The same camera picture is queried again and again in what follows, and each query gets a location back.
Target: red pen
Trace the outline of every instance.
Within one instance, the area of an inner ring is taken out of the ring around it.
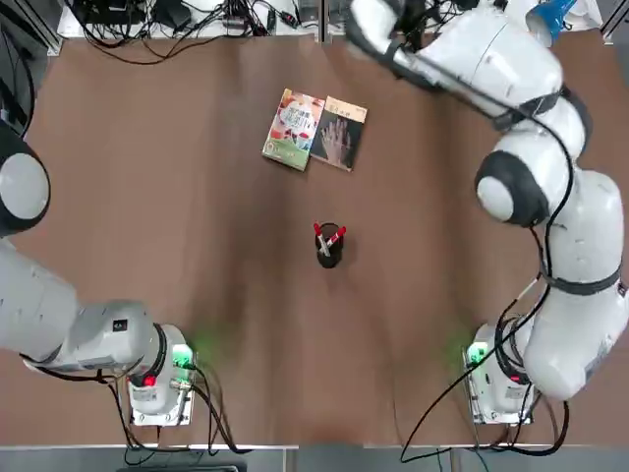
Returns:
[[[327,244],[325,244],[325,238],[323,238],[323,232],[321,231],[321,227],[317,222],[314,223],[314,234],[316,234],[316,238],[318,242],[321,244],[319,252],[324,254],[327,258],[330,257],[330,252],[327,250]]]
[[[325,254],[325,252],[323,251],[323,247],[325,247],[325,251],[329,254],[328,248],[331,247],[336,241],[338,241],[341,236],[345,234],[346,231],[347,229],[345,228],[345,226],[343,226],[341,229],[335,232],[332,237],[325,242],[325,246],[321,246],[321,249],[319,249],[318,251],[322,254]]]

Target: green light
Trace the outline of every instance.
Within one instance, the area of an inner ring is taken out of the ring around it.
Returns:
[[[487,353],[486,342],[475,342],[468,347],[468,360],[472,364],[478,364],[483,360]]]
[[[191,369],[194,365],[193,350],[187,344],[173,346],[173,365],[182,369]]]

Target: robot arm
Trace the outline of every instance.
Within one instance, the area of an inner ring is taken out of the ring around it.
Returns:
[[[391,39],[403,10],[398,0],[354,0],[346,24],[348,39],[418,87],[464,95],[504,133],[475,182],[479,201],[490,215],[523,227],[544,225],[569,190],[573,172],[569,199],[549,232],[549,294],[515,336],[516,352],[509,351],[523,360],[527,381],[548,396],[570,398],[616,342],[629,314],[619,280],[624,242],[620,193],[608,177],[576,165],[592,132],[587,109],[563,86],[559,62],[536,40],[544,37],[540,24],[533,36],[501,12],[479,7],[412,53]],[[511,107],[550,128],[569,155],[545,128],[523,120]],[[495,326],[485,325],[476,340],[489,350],[494,333]],[[475,374],[487,393],[481,400],[489,398],[487,419],[494,413],[520,411],[526,387],[519,376],[505,372],[493,357]]]
[[[174,326],[154,324],[139,302],[82,306],[76,291],[21,255],[7,236],[34,227],[50,205],[50,180],[37,155],[0,121],[0,348],[30,368],[57,373],[116,369],[130,380],[132,406],[167,413],[173,348],[185,345]]]

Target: black cup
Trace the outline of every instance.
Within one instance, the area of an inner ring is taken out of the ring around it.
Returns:
[[[323,239],[325,239],[325,241],[330,239],[338,230],[338,225],[334,223],[323,223],[321,225],[321,232],[323,233]],[[328,257],[319,251],[319,249],[321,249],[321,243],[319,242],[318,238],[314,236],[314,245],[316,246],[316,259],[323,268],[334,268],[338,265],[338,263],[341,262],[341,259],[343,259],[343,239],[344,236],[341,236],[340,238],[338,238],[338,241],[336,241],[330,248],[328,248],[328,251],[330,253]]]

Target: brown tabletop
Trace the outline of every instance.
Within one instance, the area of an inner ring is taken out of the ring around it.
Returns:
[[[588,32],[563,35],[556,52],[595,120],[581,164],[626,194],[629,96],[614,51]],[[353,173],[260,156],[284,88],[369,109]],[[538,268],[528,233],[492,221],[474,195],[496,137],[340,39],[221,39],[157,67],[67,41],[29,134],[52,206],[14,241],[86,302],[143,300],[179,326],[218,371],[238,443],[395,444],[394,402],[406,438],[460,371],[460,348]],[[315,220],[348,228],[335,270],[317,265]],[[571,401],[569,443],[627,443],[614,425],[628,348],[623,336]],[[124,442],[106,388],[34,374],[7,352],[0,371],[1,444]],[[521,439],[551,443],[537,416]],[[194,424],[164,440],[203,443],[206,419],[199,402]],[[415,443],[471,441],[458,391]]]

